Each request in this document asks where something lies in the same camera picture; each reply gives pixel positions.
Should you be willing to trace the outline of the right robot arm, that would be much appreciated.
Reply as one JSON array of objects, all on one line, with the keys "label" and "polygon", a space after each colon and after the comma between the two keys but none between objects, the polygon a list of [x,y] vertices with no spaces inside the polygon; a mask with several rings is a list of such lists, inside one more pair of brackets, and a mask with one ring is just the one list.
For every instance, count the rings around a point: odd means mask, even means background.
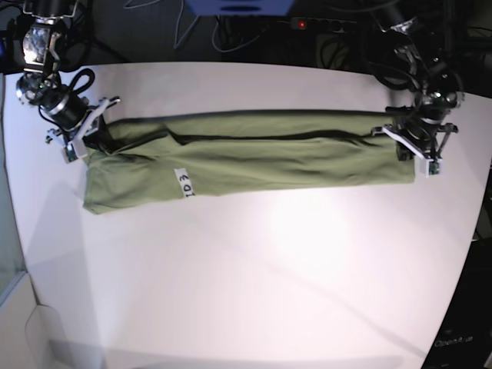
[{"label": "right robot arm", "polygon": [[93,105],[83,95],[95,82],[95,73],[84,66],[98,41],[93,6],[92,1],[26,1],[22,6],[32,23],[22,39],[24,66],[16,95],[52,125],[45,141],[59,143],[69,162],[89,149],[118,150],[103,114],[120,98]]}]

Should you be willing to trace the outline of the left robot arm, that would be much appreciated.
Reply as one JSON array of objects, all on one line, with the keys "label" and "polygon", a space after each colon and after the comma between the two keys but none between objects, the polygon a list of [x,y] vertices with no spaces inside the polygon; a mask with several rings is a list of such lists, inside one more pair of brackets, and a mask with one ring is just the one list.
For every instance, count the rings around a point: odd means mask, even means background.
[{"label": "left robot arm", "polygon": [[430,9],[429,1],[360,1],[360,53],[367,70],[392,91],[412,95],[409,106],[387,108],[394,116],[380,128],[397,142],[397,156],[439,166],[449,137],[446,121],[464,100],[453,57],[449,21],[454,3]]}]

